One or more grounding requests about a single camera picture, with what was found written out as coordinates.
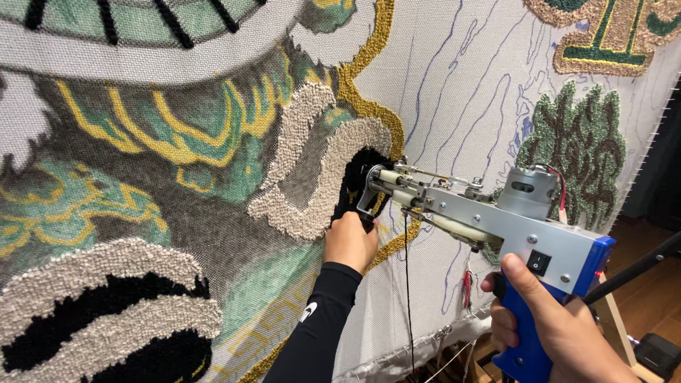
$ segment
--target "power switch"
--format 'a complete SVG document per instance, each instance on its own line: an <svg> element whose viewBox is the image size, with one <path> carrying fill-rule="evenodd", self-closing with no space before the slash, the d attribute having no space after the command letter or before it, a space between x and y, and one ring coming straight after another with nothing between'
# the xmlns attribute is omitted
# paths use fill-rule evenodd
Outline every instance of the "power switch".
<svg viewBox="0 0 681 383"><path fill-rule="evenodd" d="M551 262L551 257L544 253L540 253L536 250L532 250L530 254L530 259L527 261L527 268L530 269L534 274L543 277L546 273L546 268L549 267L549 262Z"/></svg>

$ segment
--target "hand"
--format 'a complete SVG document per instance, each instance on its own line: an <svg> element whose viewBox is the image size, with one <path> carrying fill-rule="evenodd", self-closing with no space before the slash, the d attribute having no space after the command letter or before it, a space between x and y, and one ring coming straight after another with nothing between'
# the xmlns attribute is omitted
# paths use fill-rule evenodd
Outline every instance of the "hand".
<svg viewBox="0 0 681 383"><path fill-rule="evenodd" d="M581 299L576 298L561 306L515 254L504 256L501 268L532 312L539 341L554 363L551 383L640 383L607 344ZM491 273L480 288L484 292L493 291ZM504 352L507 347L519 344L521 339L515 332L517 325L513 313L495 299L492 303L491 342L497 350Z"/></svg>
<svg viewBox="0 0 681 383"><path fill-rule="evenodd" d="M364 232L360 216L346 211L343 217L331 223L326 232L324 262L338 262L350 266L359 274L371 263L379 245L378 219L369 234Z"/></svg>

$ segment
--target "logo on sleeve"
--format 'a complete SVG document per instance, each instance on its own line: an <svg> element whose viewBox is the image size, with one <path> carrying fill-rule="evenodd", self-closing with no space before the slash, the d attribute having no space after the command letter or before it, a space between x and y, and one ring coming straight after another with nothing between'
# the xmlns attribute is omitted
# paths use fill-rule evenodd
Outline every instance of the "logo on sleeve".
<svg viewBox="0 0 681 383"><path fill-rule="evenodd" d="M303 323L307 319L307 317L311 316L313 312L317 309L317 304L315 302L310 303L305 307L305 310L302 312L302 316L300 316L300 322Z"/></svg>

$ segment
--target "arm sleeve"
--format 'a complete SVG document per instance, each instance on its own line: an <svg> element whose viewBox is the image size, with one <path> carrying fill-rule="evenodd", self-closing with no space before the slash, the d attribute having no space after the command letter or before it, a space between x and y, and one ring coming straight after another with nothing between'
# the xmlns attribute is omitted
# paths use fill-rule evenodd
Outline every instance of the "arm sleeve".
<svg viewBox="0 0 681 383"><path fill-rule="evenodd" d="M338 341L362 275L325 262L300 322L270 368L264 383L331 382Z"/></svg>

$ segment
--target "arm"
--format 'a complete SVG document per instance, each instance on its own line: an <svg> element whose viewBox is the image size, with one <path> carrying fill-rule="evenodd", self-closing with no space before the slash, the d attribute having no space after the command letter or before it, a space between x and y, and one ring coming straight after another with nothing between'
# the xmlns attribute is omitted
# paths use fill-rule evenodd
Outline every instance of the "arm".
<svg viewBox="0 0 681 383"><path fill-rule="evenodd" d="M345 213L332 223L326 232L324 264L308 305L264 383L331 382L355 292L376 254L376 227L366 234L357 213Z"/></svg>
<svg viewBox="0 0 681 383"><path fill-rule="evenodd" d="M554 363L551 383L640 383L607 344L581 299L561 306L514 254L504 256L501 268L532 312L539 341ZM484 292L493 291L492 276L488 275L480 287ZM504 352L518 345L516 326L510 310L495 299L492 344L497 350Z"/></svg>

